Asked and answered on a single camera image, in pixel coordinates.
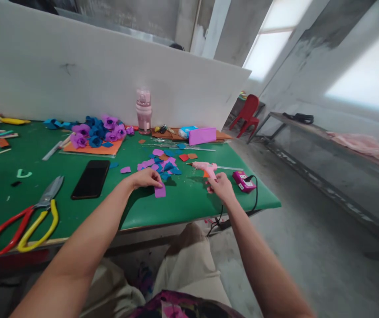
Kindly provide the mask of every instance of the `floral shirt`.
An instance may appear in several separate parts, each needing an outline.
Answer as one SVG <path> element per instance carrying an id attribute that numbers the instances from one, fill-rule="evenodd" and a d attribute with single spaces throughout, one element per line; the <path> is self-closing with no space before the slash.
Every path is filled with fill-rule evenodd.
<path id="1" fill-rule="evenodd" d="M 243 318 L 234 309 L 215 300 L 197 298 L 177 291 L 163 290 L 129 318 Z"/>

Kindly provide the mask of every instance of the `red foam piece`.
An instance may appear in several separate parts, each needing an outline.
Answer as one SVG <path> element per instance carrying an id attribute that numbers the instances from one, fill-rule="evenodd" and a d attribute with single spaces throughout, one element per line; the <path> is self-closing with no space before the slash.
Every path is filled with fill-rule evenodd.
<path id="1" fill-rule="evenodd" d="M 181 160 L 182 160 L 183 162 L 185 162 L 185 161 L 187 161 L 187 160 L 189 159 L 189 157 L 188 157 L 187 154 L 182 154 L 182 155 L 179 156 L 179 158 L 181 158 Z"/>

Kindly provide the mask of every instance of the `red plastic chair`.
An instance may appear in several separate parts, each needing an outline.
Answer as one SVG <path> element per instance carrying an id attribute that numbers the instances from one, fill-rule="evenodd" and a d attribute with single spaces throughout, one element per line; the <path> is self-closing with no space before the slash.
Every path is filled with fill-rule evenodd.
<path id="1" fill-rule="evenodd" d="M 239 135 L 237 138 L 241 137 L 241 135 L 249 128 L 251 125 L 254 125 L 253 132 L 251 133 L 250 137 L 254 134 L 256 131 L 257 125 L 259 125 L 259 120 L 256 117 L 253 117 L 254 112 L 257 110 L 257 107 L 259 106 L 259 98 L 257 96 L 250 94 L 247 96 L 247 100 L 244 104 L 243 109 L 237 116 L 237 118 L 232 122 L 231 126 L 229 126 L 229 130 L 232 130 L 234 128 L 235 124 L 240 120 L 244 119 L 244 124 L 241 127 L 241 130 L 239 132 Z"/>

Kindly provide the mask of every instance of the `scissors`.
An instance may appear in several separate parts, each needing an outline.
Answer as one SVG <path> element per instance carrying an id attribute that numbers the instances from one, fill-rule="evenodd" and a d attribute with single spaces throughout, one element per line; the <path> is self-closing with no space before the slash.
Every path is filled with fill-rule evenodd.
<path id="1" fill-rule="evenodd" d="M 45 208 L 45 211 L 41 212 L 40 216 L 36 219 L 36 221 L 31 225 L 29 230 L 24 234 L 22 239 L 19 242 L 19 245 L 17 249 L 19 252 L 27 252 L 30 250 L 33 250 L 34 248 L 40 246 L 55 230 L 57 224 L 58 224 L 58 211 L 56 207 L 56 201 L 54 200 L 54 197 L 56 196 L 58 190 L 60 190 L 61 185 L 63 184 L 64 176 L 58 176 L 54 179 L 54 181 L 48 186 L 48 188 L 45 189 L 41 199 L 39 202 L 35 205 L 31 205 L 27 209 L 23 210 L 19 214 L 15 215 L 8 221 L 6 221 L 4 224 L 0 226 L 0 233 L 5 230 L 10 224 L 18 220 L 23 216 L 23 220 L 20 223 L 20 226 L 18 230 L 16 231 L 16 234 L 13 236 L 13 239 L 7 244 L 7 246 L 0 251 L 0 255 L 3 255 L 7 253 L 9 250 L 11 250 L 19 241 L 20 237 L 22 236 L 22 233 L 27 227 L 27 224 L 29 223 L 29 219 L 32 216 L 33 212 L 38 208 Z M 27 240 L 29 237 L 33 234 L 35 229 L 41 224 L 41 222 L 44 220 L 48 212 L 51 211 L 53 214 L 53 222 L 47 231 L 47 233 L 35 244 L 31 246 L 27 245 Z"/>

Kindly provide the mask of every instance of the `red scissor handle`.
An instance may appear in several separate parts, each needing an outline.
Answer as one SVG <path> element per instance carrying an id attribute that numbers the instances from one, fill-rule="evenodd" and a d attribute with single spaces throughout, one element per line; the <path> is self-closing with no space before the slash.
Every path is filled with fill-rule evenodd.
<path id="1" fill-rule="evenodd" d="M 16 234 L 14 234 L 13 236 L 13 239 L 10 241 L 10 243 L 7 244 L 7 246 L 5 248 L 3 248 L 1 251 L 0 251 L 0 255 L 3 255 L 5 253 L 7 253 L 9 250 L 11 250 L 16 244 L 17 242 L 20 240 L 20 238 L 22 237 L 22 234 L 23 232 L 25 231 L 26 229 L 26 226 L 27 226 L 27 223 L 29 222 L 29 219 L 30 217 L 32 216 L 32 213 L 34 212 L 34 206 L 31 205 L 30 207 L 28 207 L 26 210 L 23 210 L 22 212 L 20 212 L 18 215 L 12 217 L 10 220 L 8 220 L 7 222 L 5 222 L 4 224 L 2 224 L 0 226 L 0 233 L 2 231 L 4 231 L 11 223 L 13 223 L 14 221 L 20 219 L 22 216 L 23 216 L 23 220 L 22 222 L 20 223 L 20 226 L 18 228 L 18 230 L 16 231 Z"/>

